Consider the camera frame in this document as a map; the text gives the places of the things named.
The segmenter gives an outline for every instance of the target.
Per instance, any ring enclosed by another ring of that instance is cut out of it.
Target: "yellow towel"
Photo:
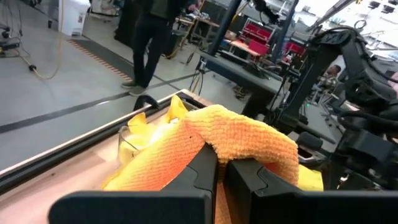
[[[182,105],[176,96],[172,101]],[[263,122],[220,105],[179,111],[178,122],[156,141],[149,142],[105,182],[104,190],[161,190],[184,170],[205,142],[215,149],[220,169],[231,159],[252,157],[293,185],[299,180],[297,145],[293,140]],[[216,223],[231,223],[221,181],[216,198]]]

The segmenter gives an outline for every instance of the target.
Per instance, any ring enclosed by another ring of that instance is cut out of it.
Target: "shoe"
[[[131,88],[134,88],[135,86],[137,86],[136,85],[136,83],[134,82],[134,81],[129,81],[129,82],[124,82],[124,83],[122,83],[122,88],[128,88],[128,89],[131,89]]]
[[[141,96],[142,94],[145,93],[145,88],[141,87],[141,86],[135,86],[131,89],[130,91],[130,95],[132,96]]]

